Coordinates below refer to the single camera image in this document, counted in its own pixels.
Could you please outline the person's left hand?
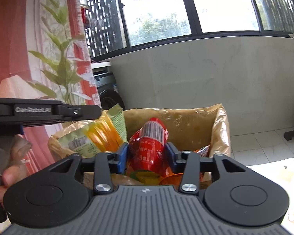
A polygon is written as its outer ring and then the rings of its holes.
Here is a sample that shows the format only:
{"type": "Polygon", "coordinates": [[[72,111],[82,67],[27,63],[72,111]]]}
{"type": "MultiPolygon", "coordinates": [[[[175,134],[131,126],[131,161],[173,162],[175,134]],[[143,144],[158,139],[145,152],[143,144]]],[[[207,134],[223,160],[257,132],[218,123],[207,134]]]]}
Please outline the person's left hand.
{"type": "Polygon", "coordinates": [[[27,177],[25,164],[22,162],[32,144],[21,135],[15,136],[15,143],[11,147],[9,166],[2,173],[3,185],[0,186],[0,204],[3,205],[4,195],[9,187],[27,177]]]}

